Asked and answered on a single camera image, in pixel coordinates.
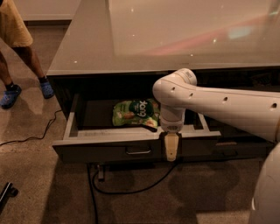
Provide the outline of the white robot base body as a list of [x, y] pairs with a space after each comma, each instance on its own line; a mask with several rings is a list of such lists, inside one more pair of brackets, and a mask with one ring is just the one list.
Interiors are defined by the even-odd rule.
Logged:
[[248, 224], [280, 224], [280, 143], [263, 163]]

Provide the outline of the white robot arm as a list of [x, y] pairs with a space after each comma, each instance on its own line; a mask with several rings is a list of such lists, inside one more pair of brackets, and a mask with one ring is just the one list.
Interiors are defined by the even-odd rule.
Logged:
[[278, 92], [199, 87], [187, 68], [157, 80], [152, 92], [160, 103], [160, 126], [167, 133], [183, 129], [189, 109], [272, 143], [280, 140]]

